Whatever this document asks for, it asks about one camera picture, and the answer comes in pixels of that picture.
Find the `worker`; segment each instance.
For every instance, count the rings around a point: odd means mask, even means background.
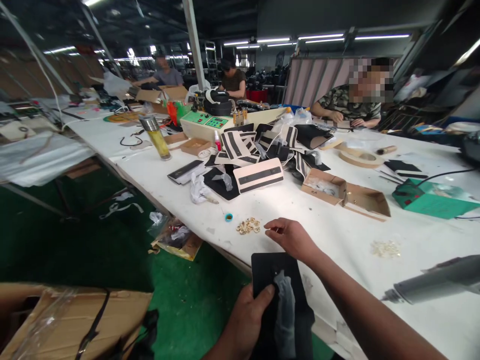
[[[159,85],[170,86],[184,85],[184,78],[176,69],[170,67],[169,62],[165,58],[164,54],[158,54],[154,57],[156,64],[158,65],[158,70],[155,71],[153,76],[147,77],[140,81],[135,81],[133,85],[138,87],[145,83],[160,83]]]
[[[319,277],[369,360],[447,360],[322,252],[299,222],[280,217],[264,227],[266,236]],[[244,287],[223,333],[203,360],[249,359],[274,294],[271,284],[254,299],[252,284]]]
[[[247,98],[247,76],[237,68],[233,56],[225,56],[221,60],[223,77],[221,78],[220,90],[226,90],[234,100]]]
[[[366,71],[359,73],[357,79],[351,79],[350,84],[334,87],[326,95],[317,100],[311,107],[311,114],[326,117],[339,124],[350,120],[354,128],[373,128],[381,119],[381,100],[385,96],[390,78],[391,59],[378,57],[371,60]]]

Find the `hand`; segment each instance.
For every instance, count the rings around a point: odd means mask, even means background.
[[[264,227],[269,229],[265,231],[265,235],[304,264],[307,264],[309,259],[319,251],[317,245],[298,221],[279,217],[267,222]]]
[[[365,124],[365,120],[363,119],[355,119],[351,122],[351,125],[354,127],[354,128],[358,128],[358,127],[366,127],[367,125]]]
[[[333,120],[334,122],[341,123],[344,119],[344,115],[341,112],[338,111],[330,111],[330,114],[328,117]]]
[[[224,359],[249,359],[259,339],[262,315],[274,298],[275,287],[268,285],[254,299],[252,284],[245,286],[238,296],[230,319],[217,345]]]

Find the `green carpet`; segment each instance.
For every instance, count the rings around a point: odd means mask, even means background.
[[[77,210],[123,188],[105,169],[61,182]],[[52,182],[23,190],[61,208]],[[206,242],[193,262],[165,251],[148,255],[154,207],[141,194],[120,207],[137,203],[143,213],[131,206],[99,220],[114,203],[109,201],[79,223],[61,223],[57,215],[1,187],[0,202],[0,282],[154,291],[150,309],[159,311],[157,359],[199,359],[219,337],[240,289],[250,281]],[[315,359],[332,357],[316,336],[313,346]]]

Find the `ceiling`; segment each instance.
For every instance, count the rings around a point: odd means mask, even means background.
[[[256,36],[258,1],[193,1],[199,39]],[[41,50],[72,45],[100,47],[77,0],[3,0],[3,3]],[[127,48],[134,48],[138,56],[149,55],[149,45],[181,44],[181,50],[187,50],[189,35],[181,0],[102,0],[89,9],[114,56],[124,57]],[[0,26],[0,46],[26,49],[5,16],[0,18]]]

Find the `glass bottle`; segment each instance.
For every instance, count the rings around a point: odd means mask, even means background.
[[[163,161],[170,160],[172,155],[170,155],[169,147],[162,136],[162,132],[160,131],[159,124],[155,117],[153,115],[140,115],[138,118],[141,125],[148,133],[153,146],[155,146],[156,150],[158,151],[160,159]]]

